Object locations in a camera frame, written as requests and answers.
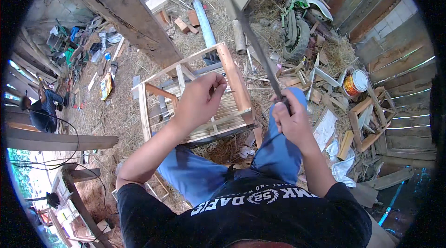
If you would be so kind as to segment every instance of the motorcycle tire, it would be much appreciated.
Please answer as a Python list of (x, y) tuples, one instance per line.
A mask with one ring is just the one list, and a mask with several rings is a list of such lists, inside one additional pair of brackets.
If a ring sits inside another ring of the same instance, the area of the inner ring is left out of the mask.
[(296, 25), (301, 31), (298, 43), (291, 51), (288, 51), (286, 47), (283, 46), (283, 57), (287, 61), (291, 61), (293, 64), (298, 65), (298, 63), (304, 58), (304, 53), (309, 42), (309, 27), (304, 20), (298, 19), (296, 19)]

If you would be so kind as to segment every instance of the person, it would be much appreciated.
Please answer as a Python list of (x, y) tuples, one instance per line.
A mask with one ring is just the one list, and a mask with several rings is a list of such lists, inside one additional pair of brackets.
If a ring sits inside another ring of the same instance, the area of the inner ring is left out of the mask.
[(25, 95), (20, 97), (19, 107), (22, 111), (30, 111), (31, 123), (37, 130), (45, 133), (54, 133), (57, 131), (58, 123), (54, 101), (59, 103), (58, 110), (62, 111), (63, 105), (68, 105), (68, 100), (51, 89), (45, 89), (40, 79), (39, 96), (40, 99), (31, 104), (31, 100), (28, 98), (27, 92), (25, 92)]
[[(299, 89), (283, 90), (292, 116), (283, 103), (272, 106), (251, 167), (233, 177), (179, 145), (215, 115), (225, 89), (217, 73), (188, 84), (175, 117), (122, 165), (116, 188), (126, 247), (365, 247), (371, 220), (328, 169)], [(309, 191), (296, 186), (301, 161)], [(177, 215), (146, 191), (156, 170), (193, 209)]]

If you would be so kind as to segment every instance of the paint can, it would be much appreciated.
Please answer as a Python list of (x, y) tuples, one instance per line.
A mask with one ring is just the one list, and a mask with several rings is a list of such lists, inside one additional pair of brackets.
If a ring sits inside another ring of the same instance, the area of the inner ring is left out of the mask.
[(365, 73), (361, 70), (354, 70), (351, 75), (344, 79), (343, 89), (345, 93), (354, 97), (360, 92), (364, 92), (368, 87), (368, 79)]

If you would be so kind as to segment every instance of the dirt floor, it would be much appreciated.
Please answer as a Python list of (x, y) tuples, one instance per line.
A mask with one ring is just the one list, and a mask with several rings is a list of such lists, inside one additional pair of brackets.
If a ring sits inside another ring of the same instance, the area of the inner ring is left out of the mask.
[[(253, 63), (258, 69), (257, 73), (251, 71), (247, 55), (237, 55), (235, 53), (231, 21), (227, 17), (224, 7), (219, 5), (216, 0), (201, 1), (203, 5), (207, 6), (207, 16), (209, 17), (209, 22), (214, 31), (216, 41), (226, 42), (234, 61), (239, 65), (243, 74), (245, 76), (255, 77), (265, 75), (263, 67), (255, 60)], [(268, 56), (272, 52), (277, 52), (279, 55), (282, 54), (282, 23), (280, 21), (281, 6), (282, 0), (252, 0), (246, 9), (250, 20), (252, 21), (252, 28), (257, 34), (260, 43)], [(174, 43), (184, 56), (191, 55), (206, 48), (200, 28), (200, 33), (197, 35), (194, 35), (193, 33), (185, 35), (178, 28), (175, 28), (173, 20), (176, 17), (187, 18), (187, 9), (184, 6), (171, 2), (166, 10), (171, 16), (172, 23), (170, 26), (166, 27), (165, 30), (173, 38)], [(261, 25), (261, 19), (267, 20), (268, 24)], [(97, 33), (94, 33), (90, 37), (84, 48), (89, 49), (94, 42), (100, 42)], [(116, 46), (111, 46), (107, 49), (107, 52), (113, 56), (115, 49)], [(138, 52), (137, 48), (132, 45), (124, 49), (117, 61), (119, 63), (119, 68), (116, 72), (113, 91), (105, 101), (100, 100), (99, 88), (99, 83), (103, 77), (99, 77), (95, 81), (90, 91), (87, 89), (88, 84), (98, 68), (97, 65), (88, 62), (88, 65), (84, 68), (83, 73), (81, 74), (80, 80), (70, 90), (75, 91), (77, 88), (80, 89), (79, 93), (76, 95), (75, 103), (78, 106), (81, 103), (84, 103), (84, 109), (78, 111), (69, 107), (64, 109), (60, 116), (73, 124), (79, 135), (117, 136), (119, 138), (118, 143), (111, 149), (98, 150), (96, 152), (93, 150), (86, 151), (90, 154), (90, 162), (86, 167), (98, 167), (101, 169), (101, 181), (105, 185), (105, 190), (99, 179), (77, 183), (76, 187), (82, 200), (86, 204), (87, 209), (96, 222), (105, 218), (111, 218), (116, 225), (116, 228), (107, 233), (107, 235), (109, 239), (115, 242), (115, 245), (122, 247), (123, 243), (121, 239), (119, 219), (116, 215), (116, 201), (111, 195), (111, 192), (115, 189), (115, 171), (121, 161), (128, 158), (144, 143), (139, 103), (137, 99), (133, 100), (133, 93), (131, 92), (133, 86), (132, 80), (133, 77), (137, 75), (140, 76), (141, 80), (144, 80), (159, 72), (161, 68), (152, 63), (145, 54)], [(110, 64), (108, 63), (105, 67), (106, 71), (109, 69), (109, 65)], [(194, 61), (190, 65), (194, 70), (205, 66), (202, 60)], [(167, 79), (168, 76), (165, 75), (158, 79), (154, 84), (160, 84)], [(254, 87), (270, 86), (269, 83), (263, 84), (263, 82), (258, 80), (253, 81), (253, 84)], [(263, 126), (263, 133), (265, 133), (269, 122), (269, 108), (271, 106), (269, 99), (273, 92), (272, 90), (250, 90), (250, 94), (254, 109), (260, 116), (259, 120)], [(148, 97), (149, 109), (158, 106), (158, 104), (157, 96)], [(315, 124), (324, 107), (322, 104), (311, 104), (310, 106), (310, 110), (312, 111), (310, 121), (312, 124)], [(69, 128), (69, 133), (75, 134), (72, 127)], [(212, 144), (193, 149), (193, 151), (196, 154), (219, 164), (239, 162), (243, 160), (239, 156), (239, 153), (244, 146), (248, 134), (249, 132), (245, 132), (232, 136), (229, 139), (219, 140)], [(72, 152), (45, 152), (45, 159), (68, 158), (71, 155)], [(80, 155), (81, 152), (76, 152), (74, 157)], [(80, 162), (80, 159), (72, 159), (71, 162)], [(299, 186), (306, 188), (305, 178), (302, 177), (302, 175), (300, 178), (302, 179), (299, 181)], [(164, 189), (154, 177), (149, 181), (149, 184), (159, 196), (165, 194)], [(170, 189), (173, 194), (170, 195), (164, 203), (177, 214), (181, 214), (190, 209), (182, 195), (172, 187)]]

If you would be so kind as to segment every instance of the cardboard tube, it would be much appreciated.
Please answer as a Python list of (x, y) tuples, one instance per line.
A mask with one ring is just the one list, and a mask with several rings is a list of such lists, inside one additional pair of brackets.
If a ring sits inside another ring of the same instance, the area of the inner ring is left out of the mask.
[(242, 25), (238, 20), (233, 20), (232, 28), (234, 29), (234, 40), (236, 41), (237, 53), (246, 54), (245, 35), (243, 33)]

